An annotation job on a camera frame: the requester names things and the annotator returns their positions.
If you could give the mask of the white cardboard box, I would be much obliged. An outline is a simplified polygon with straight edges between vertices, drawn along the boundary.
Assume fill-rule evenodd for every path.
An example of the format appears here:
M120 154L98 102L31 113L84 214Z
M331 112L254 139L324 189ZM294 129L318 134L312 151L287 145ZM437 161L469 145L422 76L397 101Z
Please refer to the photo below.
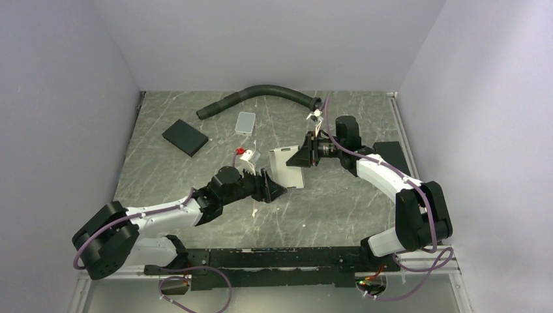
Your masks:
M278 147L269 150L269 162L273 181L286 188L302 189L305 180L302 169L287 166L286 162L298 152L298 146Z

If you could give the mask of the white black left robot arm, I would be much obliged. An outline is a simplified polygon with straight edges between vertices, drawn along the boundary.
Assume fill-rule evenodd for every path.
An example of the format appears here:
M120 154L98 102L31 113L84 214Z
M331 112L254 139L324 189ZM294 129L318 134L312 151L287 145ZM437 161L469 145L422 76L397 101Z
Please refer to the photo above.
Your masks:
M112 201L73 235L72 266L93 280L135 265L180 273L188 264L188 252L170 230L209 223L223 214L224 206L245 198L271 203L286 192L265 170L250 173L224 166L204 187L191 188L179 200L149 207L124 207Z

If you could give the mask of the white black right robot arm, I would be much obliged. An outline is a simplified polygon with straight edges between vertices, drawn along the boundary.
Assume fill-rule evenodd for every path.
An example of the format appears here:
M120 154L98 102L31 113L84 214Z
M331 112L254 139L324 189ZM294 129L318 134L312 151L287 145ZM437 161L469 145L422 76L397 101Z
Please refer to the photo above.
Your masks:
M298 151L286 161L288 167L310 168L323 158L337 158L353 176L382 191L395 204L395 225L361 241L363 268L374 271L385 256L413 252L452 236L453 225L441 186L410 177L388 163L375 148L362 144L355 117L335 120L335 134L316 127L307 132Z

